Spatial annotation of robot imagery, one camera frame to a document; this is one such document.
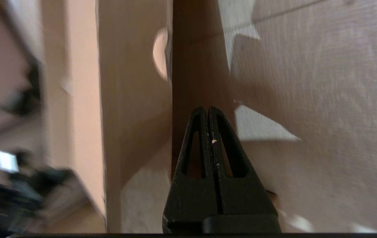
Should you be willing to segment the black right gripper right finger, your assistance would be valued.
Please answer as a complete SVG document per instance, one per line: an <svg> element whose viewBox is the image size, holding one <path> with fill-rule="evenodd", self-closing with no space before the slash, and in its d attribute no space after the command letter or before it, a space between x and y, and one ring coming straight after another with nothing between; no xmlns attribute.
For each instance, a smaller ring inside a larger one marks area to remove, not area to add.
<svg viewBox="0 0 377 238"><path fill-rule="evenodd" d="M280 233L278 213L222 110L210 107L208 129L218 214L209 233Z"/></svg>

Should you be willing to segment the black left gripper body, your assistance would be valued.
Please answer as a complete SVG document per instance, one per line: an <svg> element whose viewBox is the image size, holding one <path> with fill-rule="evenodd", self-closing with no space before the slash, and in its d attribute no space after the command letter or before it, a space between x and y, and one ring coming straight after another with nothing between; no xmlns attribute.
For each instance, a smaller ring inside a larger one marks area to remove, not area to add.
<svg viewBox="0 0 377 238"><path fill-rule="evenodd" d="M31 222L42 220L41 211L54 192L75 179L71 169L32 167L29 156L26 150L0 150L0 171L8 181L0 183L0 233L26 232Z"/></svg>

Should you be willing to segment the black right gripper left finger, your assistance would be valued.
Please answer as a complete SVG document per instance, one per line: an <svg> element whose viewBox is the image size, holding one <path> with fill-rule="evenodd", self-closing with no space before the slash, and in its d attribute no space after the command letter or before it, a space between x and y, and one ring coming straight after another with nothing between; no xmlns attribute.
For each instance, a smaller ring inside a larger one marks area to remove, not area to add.
<svg viewBox="0 0 377 238"><path fill-rule="evenodd" d="M163 210L164 233L202 233L204 220L220 212L216 159L207 116L204 107L196 107L188 119ZM187 174L195 133L199 135L200 178Z"/></svg>

